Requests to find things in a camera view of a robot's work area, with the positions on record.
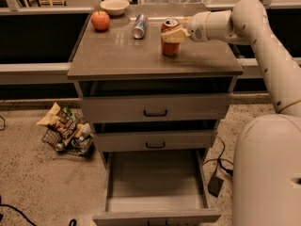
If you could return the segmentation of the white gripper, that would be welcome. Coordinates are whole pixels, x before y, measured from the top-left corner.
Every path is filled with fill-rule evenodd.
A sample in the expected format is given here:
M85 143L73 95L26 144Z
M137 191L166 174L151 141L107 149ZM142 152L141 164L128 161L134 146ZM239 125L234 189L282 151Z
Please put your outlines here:
M200 12L195 15L180 18L180 24L187 23L187 30L185 28L176 28L168 30L161 34L163 42L167 43L181 43L188 37L194 42L208 41L207 35L207 19L210 15L210 11Z

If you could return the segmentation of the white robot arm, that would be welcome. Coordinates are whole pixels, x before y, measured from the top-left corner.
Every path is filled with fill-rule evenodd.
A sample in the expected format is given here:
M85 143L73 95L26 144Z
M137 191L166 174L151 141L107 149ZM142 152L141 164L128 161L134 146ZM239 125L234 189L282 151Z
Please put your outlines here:
M273 32L262 2L196 13L161 38L251 47L273 111L247 122L237 138L231 226L301 226L301 67Z

